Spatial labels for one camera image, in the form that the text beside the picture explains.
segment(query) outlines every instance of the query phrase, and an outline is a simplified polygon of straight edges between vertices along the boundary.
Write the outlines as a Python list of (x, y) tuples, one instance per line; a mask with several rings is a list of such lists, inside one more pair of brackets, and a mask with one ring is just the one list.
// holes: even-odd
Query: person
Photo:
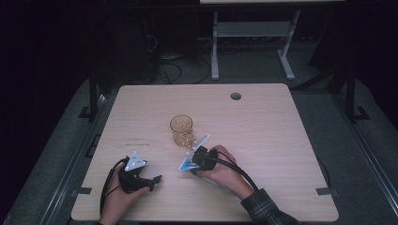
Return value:
[[(227, 162), (237, 164), (237, 160), (222, 145), (217, 145), (210, 150), (218, 152), (218, 158)], [(293, 225), (299, 222), (279, 210), (275, 202), (268, 196), (266, 191), (261, 188), (257, 191), (246, 182), (238, 172), (217, 163), (211, 171), (193, 171), (195, 175), (204, 177), (215, 182), (221, 188), (226, 188), (234, 193), (241, 200), (241, 205), (246, 209), (252, 221), (257, 224), (283, 224)], [(118, 176), (111, 179), (109, 190), (119, 186)], [(106, 199), (102, 214), (98, 224), (116, 224), (126, 213), (135, 200), (145, 195), (149, 191), (148, 187), (143, 187), (131, 194), (126, 194), (122, 188), (117, 188)]]

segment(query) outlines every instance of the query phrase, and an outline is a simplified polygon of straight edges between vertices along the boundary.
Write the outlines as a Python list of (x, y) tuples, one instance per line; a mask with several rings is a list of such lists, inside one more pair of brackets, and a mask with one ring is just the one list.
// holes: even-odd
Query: glass cup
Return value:
[(195, 141), (195, 136), (192, 130), (192, 119), (188, 115), (180, 114), (170, 121), (170, 128), (173, 131), (173, 136), (176, 145), (192, 148)]

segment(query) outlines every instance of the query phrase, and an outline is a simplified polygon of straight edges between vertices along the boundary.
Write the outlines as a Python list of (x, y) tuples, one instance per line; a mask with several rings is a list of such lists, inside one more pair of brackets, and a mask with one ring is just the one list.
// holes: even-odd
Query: plaid shirt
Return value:
[(295, 218), (279, 210), (263, 188), (244, 199), (241, 204), (248, 211), (253, 222), (257, 224), (299, 224)]

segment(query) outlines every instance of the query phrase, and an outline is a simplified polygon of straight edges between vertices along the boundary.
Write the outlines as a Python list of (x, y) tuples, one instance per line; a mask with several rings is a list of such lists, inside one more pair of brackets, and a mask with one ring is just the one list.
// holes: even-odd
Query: gray carpet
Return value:
[[(288, 54), (297, 78), (289, 82), (275, 50), (279, 43), (249, 46), (236, 54), (219, 57), (220, 80), (207, 77), (202, 83), (286, 83), (294, 86), (318, 74), (308, 66), (315, 45), (294, 43)], [(209, 53), (201, 55), (209, 61)], [(202, 60), (183, 59), (174, 62), (182, 68), (176, 83), (195, 83), (207, 75), (208, 65)], [(169, 76), (177, 76), (173, 67), (164, 67)], [(328, 80), (314, 87), (325, 88)], [(158, 77), (152, 84), (163, 84)], [(82, 107), (88, 106), (88, 82), (82, 84), (71, 100), (53, 136), (32, 171), (15, 202), (7, 224), (93, 224), (92, 221), (74, 221), (70, 211), (76, 197), (73, 191), (83, 182), (94, 150), (90, 144), (101, 134), (112, 109), (117, 89), (105, 96), (99, 104), (99, 115), (93, 123), (78, 118)], [(332, 224), (398, 224), (380, 185), (366, 160), (352, 124), (341, 113), (340, 99), (344, 92), (332, 96), (324, 91), (295, 91), (293, 99), (310, 138), (314, 152), (323, 168), (330, 187), (338, 191), (333, 196), (340, 217)], [(398, 132), (376, 106), (369, 90), (357, 81), (356, 105), (363, 106), (371, 120), (359, 121), (355, 127), (365, 137), (391, 182), (398, 185)], [(120, 224), (134, 224), (122, 221)]]

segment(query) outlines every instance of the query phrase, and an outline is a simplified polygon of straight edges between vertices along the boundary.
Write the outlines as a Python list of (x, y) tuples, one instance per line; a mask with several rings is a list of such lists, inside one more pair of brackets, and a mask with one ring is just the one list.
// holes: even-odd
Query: floor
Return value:
[[(320, 73), (308, 66), (316, 43), (292, 44), (288, 59), (297, 77), (294, 81), (284, 77), (277, 57), (276, 50), (281, 42), (247, 40), (239, 44), (238, 51), (236, 45), (225, 43), (224, 48), (229, 51), (220, 55), (221, 77), (217, 82), (208, 76), (210, 54), (207, 51), (200, 59), (178, 58), (160, 65), (161, 73), (149, 84), (173, 81), (180, 74), (179, 68), (182, 72), (173, 82), (175, 84), (261, 82), (285, 83), (292, 87)], [(344, 89), (340, 94), (331, 95), (325, 89), (328, 81), (291, 93), (325, 179), (335, 190), (333, 200), (340, 216), (331, 224), (398, 224), (398, 214), (391, 207), (391, 199), (386, 197), (389, 185), (377, 178), (386, 175), (384, 178), (387, 177), (392, 187), (398, 186), (398, 131), (359, 81), (356, 82), (355, 103), (362, 106), (371, 119), (352, 124), (344, 114)], [(92, 122), (79, 118), (82, 108), (89, 106), (88, 92), (86, 81), (66, 108), (5, 224), (94, 224), (93, 221), (73, 220), (70, 211), (95, 152), (95, 143), (112, 109), (117, 88), (101, 96), (99, 113)], [(370, 155), (377, 158), (380, 167)], [(121, 221), (120, 224), (139, 223)]]

